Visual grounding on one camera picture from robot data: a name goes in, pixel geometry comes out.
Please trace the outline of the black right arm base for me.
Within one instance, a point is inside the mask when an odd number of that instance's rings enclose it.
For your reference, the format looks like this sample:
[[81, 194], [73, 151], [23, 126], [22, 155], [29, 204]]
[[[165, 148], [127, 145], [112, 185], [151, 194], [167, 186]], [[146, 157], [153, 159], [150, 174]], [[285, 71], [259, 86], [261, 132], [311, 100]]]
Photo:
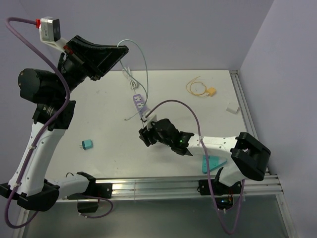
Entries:
[[[211, 195], [207, 179], [201, 179], [198, 181], [198, 183], [199, 186], [197, 191], [201, 196]], [[242, 189], [242, 183], [240, 181], [236, 182], [233, 186], [228, 187], [220, 183], [216, 183], [212, 179], [211, 186], [218, 209], [232, 208], [234, 205], [233, 195], [240, 194]]]

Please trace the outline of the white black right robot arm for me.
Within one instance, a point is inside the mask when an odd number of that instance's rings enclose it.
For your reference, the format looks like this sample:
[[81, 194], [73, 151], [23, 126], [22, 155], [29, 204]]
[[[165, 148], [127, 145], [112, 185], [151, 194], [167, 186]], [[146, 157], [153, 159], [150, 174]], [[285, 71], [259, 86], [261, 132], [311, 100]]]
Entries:
[[139, 137], [147, 147], [159, 142], [181, 156], [209, 155], [231, 160], [211, 182], [217, 195], [244, 179], [262, 181], [271, 155], [266, 146], [247, 132], [236, 137], [200, 136], [177, 130], [168, 119], [151, 122], [139, 130]]

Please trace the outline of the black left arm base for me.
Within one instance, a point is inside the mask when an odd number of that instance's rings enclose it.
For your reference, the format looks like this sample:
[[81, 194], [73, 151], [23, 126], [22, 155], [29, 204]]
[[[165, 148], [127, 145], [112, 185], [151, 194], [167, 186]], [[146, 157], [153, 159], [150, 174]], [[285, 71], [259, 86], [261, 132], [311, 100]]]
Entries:
[[[110, 201], [112, 195], [112, 183], [97, 183], [91, 192], [76, 193], [67, 197], [68, 200], [96, 199], [95, 202], [77, 202], [77, 211], [88, 218], [101, 218], [108, 215], [113, 210], [113, 202]], [[101, 208], [101, 202], [105, 201], [110, 205], [106, 213], [96, 215]]]

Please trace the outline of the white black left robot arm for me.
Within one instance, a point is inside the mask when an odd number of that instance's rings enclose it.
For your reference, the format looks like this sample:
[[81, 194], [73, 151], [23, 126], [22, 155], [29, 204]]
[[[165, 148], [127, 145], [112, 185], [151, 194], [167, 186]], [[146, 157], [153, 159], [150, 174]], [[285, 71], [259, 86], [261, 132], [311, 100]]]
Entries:
[[44, 212], [63, 197], [96, 194], [96, 180], [85, 172], [62, 179], [46, 179], [45, 175], [74, 115], [76, 103], [70, 100], [70, 93], [86, 78], [101, 79], [128, 51], [127, 46], [98, 45], [75, 36], [62, 47], [56, 72], [21, 71], [20, 96], [37, 107], [21, 163], [12, 179], [0, 186], [3, 197], [16, 200], [24, 209]]

